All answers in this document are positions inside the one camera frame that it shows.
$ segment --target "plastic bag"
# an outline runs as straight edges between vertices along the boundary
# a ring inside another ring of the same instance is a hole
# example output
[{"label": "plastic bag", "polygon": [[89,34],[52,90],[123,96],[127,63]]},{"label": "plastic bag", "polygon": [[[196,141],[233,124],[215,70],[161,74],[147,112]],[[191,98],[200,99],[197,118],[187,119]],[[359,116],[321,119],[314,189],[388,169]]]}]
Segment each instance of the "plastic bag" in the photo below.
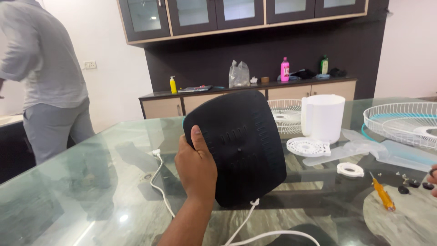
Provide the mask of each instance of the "plastic bag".
[{"label": "plastic bag", "polygon": [[229,69],[229,88],[238,86],[250,86],[249,68],[246,63],[240,62],[237,65],[235,60],[232,61],[232,66]]}]

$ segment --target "grey trousers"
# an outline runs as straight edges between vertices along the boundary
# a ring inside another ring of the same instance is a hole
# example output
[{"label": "grey trousers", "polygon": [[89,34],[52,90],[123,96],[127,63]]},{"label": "grey trousers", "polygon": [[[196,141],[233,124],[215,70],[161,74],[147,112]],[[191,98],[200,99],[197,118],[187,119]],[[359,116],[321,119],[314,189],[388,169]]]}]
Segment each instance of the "grey trousers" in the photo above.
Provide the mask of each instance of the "grey trousers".
[{"label": "grey trousers", "polygon": [[37,165],[66,150],[69,135],[76,144],[95,135],[89,106],[87,98],[73,109],[40,103],[25,110],[24,130]]}]

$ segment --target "green bottle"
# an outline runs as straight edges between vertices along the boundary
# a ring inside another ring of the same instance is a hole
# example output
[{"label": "green bottle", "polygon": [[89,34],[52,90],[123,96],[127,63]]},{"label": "green bottle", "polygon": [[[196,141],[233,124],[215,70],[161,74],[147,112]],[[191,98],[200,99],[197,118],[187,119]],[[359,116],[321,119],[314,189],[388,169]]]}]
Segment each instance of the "green bottle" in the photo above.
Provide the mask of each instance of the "green bottle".
[{"label": "green bottle", "polygon": [[320,63],[320,73],[321,74],[327,74],[328,73],[328,58],[326,55],[323,56],[323,60]]}]

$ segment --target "dark wall panel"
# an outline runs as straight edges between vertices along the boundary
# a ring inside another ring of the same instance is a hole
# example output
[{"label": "dark wall panel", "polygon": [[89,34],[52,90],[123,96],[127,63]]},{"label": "dark wall panel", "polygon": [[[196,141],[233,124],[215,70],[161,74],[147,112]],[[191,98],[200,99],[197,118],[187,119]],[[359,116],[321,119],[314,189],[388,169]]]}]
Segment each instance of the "dark wall panel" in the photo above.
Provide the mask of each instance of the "dark wall panel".
[{"label": "dark wall panel", "polygon": [[329,68],[359,79],[355,99],[372,98],[378,75],[388,0],[370,0],[366,17],[171,40],[145,47],[153,91],[228,86],[232,60],[244,61],[250,77],[276,80],[284,56],[290,71],[319,71],[324,54]]}]

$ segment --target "yellow screwdriver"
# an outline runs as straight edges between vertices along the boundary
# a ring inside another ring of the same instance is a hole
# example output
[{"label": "yellow screwdriver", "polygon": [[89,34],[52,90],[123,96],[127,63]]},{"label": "yellow screwdriver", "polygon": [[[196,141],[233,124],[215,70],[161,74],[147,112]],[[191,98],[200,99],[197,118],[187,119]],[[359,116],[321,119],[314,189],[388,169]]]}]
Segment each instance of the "yellow screwdriver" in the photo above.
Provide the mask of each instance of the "yellow screwdriver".
[{"label": "yellow screwdriver", "polygon": [[390,196],[388,195],[388,193],[384,190],[384,187],[380,183],[378,183],[378,181],[373,176],[372,172],[369,172],[369,173],[370,173],[370,175],[372,175],[372,178],[373,178],[373,187],[375,188],[376,191],[378,191],[378,195],[381,198],[385,209],[387,209],[390,212],[393,212],[394,210],[396,210],[395,204],[390,199]]}]

